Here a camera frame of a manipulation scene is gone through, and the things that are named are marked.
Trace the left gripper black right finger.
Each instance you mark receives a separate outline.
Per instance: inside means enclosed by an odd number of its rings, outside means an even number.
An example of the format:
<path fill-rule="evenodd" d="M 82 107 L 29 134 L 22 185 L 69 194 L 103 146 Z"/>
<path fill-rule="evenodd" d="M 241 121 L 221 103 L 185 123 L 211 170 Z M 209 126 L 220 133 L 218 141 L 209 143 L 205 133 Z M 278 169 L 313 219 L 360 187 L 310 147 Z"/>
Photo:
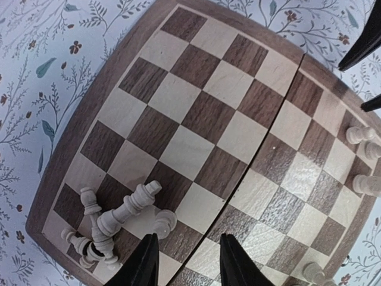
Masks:
<path fill-rule="evenodd" d="M 272 286 L 232 234 L 220 237 L 220 276 L 224 285 Z"/>

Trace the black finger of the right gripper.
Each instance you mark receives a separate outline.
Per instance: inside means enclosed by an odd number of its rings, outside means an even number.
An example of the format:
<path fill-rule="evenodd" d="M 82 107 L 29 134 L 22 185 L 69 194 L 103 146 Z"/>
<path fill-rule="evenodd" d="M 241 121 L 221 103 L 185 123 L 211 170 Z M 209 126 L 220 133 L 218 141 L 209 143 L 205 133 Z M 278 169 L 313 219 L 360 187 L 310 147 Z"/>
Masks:
<path fill-rule="evenodd" d="M 380 47 L 380 0 L 376 0 L 363 32 L 338 65 L 346 71 Z"/>
<path fill-rule="evenodd" d="M 368 113 L 381 108 L 381 94 L 361 104 L 362 111 Z"/>

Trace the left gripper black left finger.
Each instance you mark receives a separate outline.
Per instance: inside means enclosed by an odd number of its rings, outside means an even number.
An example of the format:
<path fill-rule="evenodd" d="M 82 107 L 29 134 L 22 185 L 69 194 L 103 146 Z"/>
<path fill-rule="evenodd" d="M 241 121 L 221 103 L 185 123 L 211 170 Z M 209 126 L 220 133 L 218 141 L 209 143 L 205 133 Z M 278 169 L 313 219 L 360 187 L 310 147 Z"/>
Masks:
<path fill-rule="evenodd" d="M 158 271 L 158 236 L 147 234 L 105 286 L 157 286 Z"/>

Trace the light chess king piece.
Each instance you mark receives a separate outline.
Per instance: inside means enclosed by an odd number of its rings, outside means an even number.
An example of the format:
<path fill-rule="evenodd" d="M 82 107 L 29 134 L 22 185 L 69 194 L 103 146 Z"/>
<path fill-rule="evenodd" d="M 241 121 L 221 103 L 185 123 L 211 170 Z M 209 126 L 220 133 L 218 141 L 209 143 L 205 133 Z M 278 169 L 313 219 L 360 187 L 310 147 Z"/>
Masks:
<path fill-rule="evenodd" d="M 321 266 L 316 262 L 308 263 L 302 270 L 302 276 L 310 283 L 319 286 L 336 286 L 333 279 L 326 277 Z"/>

